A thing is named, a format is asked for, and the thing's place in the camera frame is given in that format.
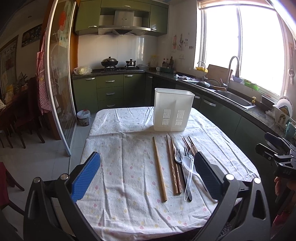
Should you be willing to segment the person's right hand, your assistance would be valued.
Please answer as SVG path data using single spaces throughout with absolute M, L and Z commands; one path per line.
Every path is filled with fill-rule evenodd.
M 280 177 L 276 177 L 274 182 L 275 182 L 275 194 L 276 194 L 276 196 L 278 196 L 282 192 L 282 190 L 285 189 L 283 187 L 283 180 L 281 180 Z M 296 190 L 296 181 L 295 180 L 289 180 L 287 182 L 287 188 L 290 189 L 290 190 L 295 191 Z

